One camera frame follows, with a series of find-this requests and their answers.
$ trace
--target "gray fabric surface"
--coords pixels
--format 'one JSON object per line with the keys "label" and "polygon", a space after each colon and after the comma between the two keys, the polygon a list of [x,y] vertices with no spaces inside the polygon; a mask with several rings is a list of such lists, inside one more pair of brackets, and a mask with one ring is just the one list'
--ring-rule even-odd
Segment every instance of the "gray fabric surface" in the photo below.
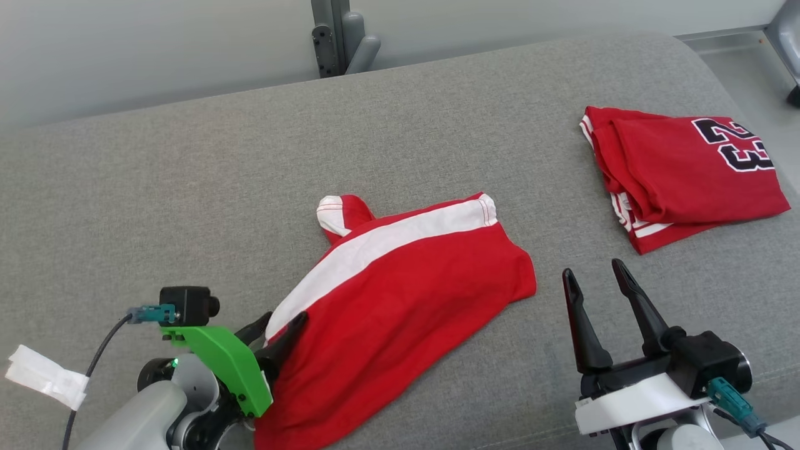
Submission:
{"label": "gray fabric surface", "polygon": [[[237,327],[275,307],[327,248],[314,217],[323,195],[355,193],[388,215],[485,191],[531,254],[538,294],[508,307],[336,448],[611,448],[574,426],[579,375],[560,275],[574,269],[600,340],[617,361],[632,359],[640,338],[612,257],[626,261],[670,324],[714,330],[750,357],[749,398],[763,417],[800,413],[798,213],[636,255],[578,129],[587,104],[746,123],[690,49],[637,34],[2,136],[0,355],[25,344],[83,371],[127,307],[154,303],[173,284],[210,286],[222,301],[214,322]],[[147,360],[173,354],[153,327],[124,327],[90,383],[75,440],[135,393]],[[8,382],[0,396],[4,448],[58,446],[66,408]],[[223,448],[245,448],[249,437],[232,441]]]}

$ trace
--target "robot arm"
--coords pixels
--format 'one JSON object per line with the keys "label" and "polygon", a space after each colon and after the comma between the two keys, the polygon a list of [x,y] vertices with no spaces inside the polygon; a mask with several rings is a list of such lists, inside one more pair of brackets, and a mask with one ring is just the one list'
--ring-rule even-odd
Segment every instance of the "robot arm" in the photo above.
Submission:
{"label": "robot arm", "polygon": [[218,311],[207,287],[165,287],[158,306],[132,308],[130,323],[159,322],[164,340],[192,352],[145,364],[139,393],[78,450],[215,450],[228,429],[260,417],[308,315],[301,312],[275,341],[252,352],[248,346],[264,334],[272,313],[233,333],[206,326]]}
{"label": "robot arm", "polygon": [[[707,419],[707,412],[716,411],[714,403],[733,417],[721,416],[730,417],[750,437],[766,435],[766,422],[740,395],[753,385],[750,363],[742,352],[711,331],[688,336],[680,327],[668,327],[625,264],[613,259],[611,265],[634,310],[644,356],[613,363],[583,308],[578,281],[566,269],[566,308],[575,362],[583,375],[575,412],[581,434],[609,434],[620,450],[688,448],[689,442],[698,445],[694,448],[722,449]],[[641,436],[642,426],[664,419],[677,426]]]}

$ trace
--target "jersey number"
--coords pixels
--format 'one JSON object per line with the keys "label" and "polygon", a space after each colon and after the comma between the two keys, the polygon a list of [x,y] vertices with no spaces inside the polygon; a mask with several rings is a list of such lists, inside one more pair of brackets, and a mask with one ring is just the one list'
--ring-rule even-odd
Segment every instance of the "jersey number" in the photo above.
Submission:
{"label": "jersey number", "polygon": [[[694,128],[709,144],[721,144],[717,151],[731,169],[737,172],[771,171],[775,166],[766,153],[764,144],[758,136],[750,133],[745,127],[736,122],[731,122],[730,127],[722,125],[713,119],[695,119],[692,121]],[[751,148],[737,148],[730,142],[728,136],[748,140]]]}

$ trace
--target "folded red jersey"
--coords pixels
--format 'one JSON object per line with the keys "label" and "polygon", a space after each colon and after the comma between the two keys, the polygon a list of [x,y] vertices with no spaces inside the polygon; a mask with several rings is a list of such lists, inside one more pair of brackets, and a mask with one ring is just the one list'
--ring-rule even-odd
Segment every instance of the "folded red jersey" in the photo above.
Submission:
{"label": "folded red jersey", "polygon": [[761,140],[730,118],[588,106],[581,128],[639,253],[790,209]]}
{"label": "folded red jersey", "polygon": [[354,195],[317,218],[332,242],[275,309],[272,340],[309,319],[256,421],[257,450],[310,450],[343,438],[510,302],[536,292],[534,266],[477,194],[376,219]]}

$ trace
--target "white stripe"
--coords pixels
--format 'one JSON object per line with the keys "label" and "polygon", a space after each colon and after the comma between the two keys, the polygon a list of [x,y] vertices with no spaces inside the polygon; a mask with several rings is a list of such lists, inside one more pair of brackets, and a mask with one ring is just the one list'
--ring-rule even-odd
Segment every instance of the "white stripe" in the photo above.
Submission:
{"label": "white stripe", "polygon": [[651,223],[650,225],[644,228],[639,228],[638,230],[634,230],[634,234],[638,238],[643,238],[649,235],[654,235],[655,233],[664,230],[669,225],[672,225],[672,223]]}
{"label": "white stripe", "polygon": [[275,308],[266,327],[266,338],[271,339],[298,313],[390,251],[420,239],[496,223],[494,200],[484,194],[478,199],[413,215],[355,237],[332,250]]}
{"label": "white stripe", "polygon": [[592,146],[592,150],[594,150],[594,142],[592,142],[591,136],[591,133],[594,131],[594,128],[592,128],[592,122],[589,121],[588,117],[583,116],[580,127],[581,131],[583,131],[583,135],[586,137],[586,140],[589,141],[589,145]]}
{"label": "white stripe", "polygon": [[[586,140],[589,141],[589,144],[592,146],[592,150],[594,150],[594,142],[592,142],[591,134],[594,133],[594,127],[592,127],[592,121],[589,120],[589,116],[584,115],[583,119],[581,119],[581,131],[583,131],[583,135],[586,136]],[[625,215],[624,211],[620,211],[617,208],[617,202],[619,201],[620,206],[625,211],[631,211],[630,216],[634,218],[634,222],[630,223]],[[645,222],[643,220],[639,220],[638,217],[633,213],[630,209],[630,201],[628,200],[628,194],[626,192],[622,192],[621,194],[611,194],[611,206],[614,208],[614,213],[619,217],[620,224],[626,229],[626,231],[630,232],[631,229],[634,230],[634,234],[637,238],[644,238],[649,235],[654,235],[661,230],[668,228],[672,223],[650,223]]]}
{"label": "white stripe", "polygon": [[319,226],[336,235],[345,236],[350,230],[345,228],[345,217],[342,212],[344,208],[342,197],[338,195],[327,195],[319,201],[317,207],[317,220]]}
{"label": "white stripe", "polygon": [[611,207],[614,209],[614,213],[619,217],[620,224],[625,228],[626,231],[630,231],[630,222],[625,215],[625,212],[617,206],[617,202],[622,205],[622,202],[619,201],[619,194],[611,194]]}

